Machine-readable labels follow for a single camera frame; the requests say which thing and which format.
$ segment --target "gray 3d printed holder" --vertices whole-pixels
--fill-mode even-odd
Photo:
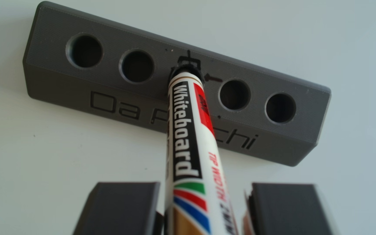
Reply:
[[[218,146],[297,165],[316,145],[329,88],[55,3],[38,5],[23,59],[29,96],[166,132],[168,80],[204,80]]]

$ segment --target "white surface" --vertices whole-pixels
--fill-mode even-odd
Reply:
[[[252,181],[315,183],[341,234],[376,234],[376,1],[55,2],[330,87],[297,167],[220,151],[237,222]],[[98,181],[161,181],[163,211],[165,134],[27,95],[37,4],[0,0],[0,234],[70,235]]]

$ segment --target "circular hole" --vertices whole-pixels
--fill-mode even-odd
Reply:
[[[227,109],[241,109],[245,107],[249,101],[249,89],[246,84],[241,81],[228,81],[220,90],[220,101]]]
[[[266,113],[276,123],[288,122],[294,117],[295,102],[287,94],[275,94],[266,104]]]
[[[68,48],[70,60],[78,67],[88,68],[101,61],[101,44],[92,36],[81,35],[71,39]]]
[[[153,73],[153,60],[143,51],[127,54],[121,62],[121,71],[131,82],[143,82]]]

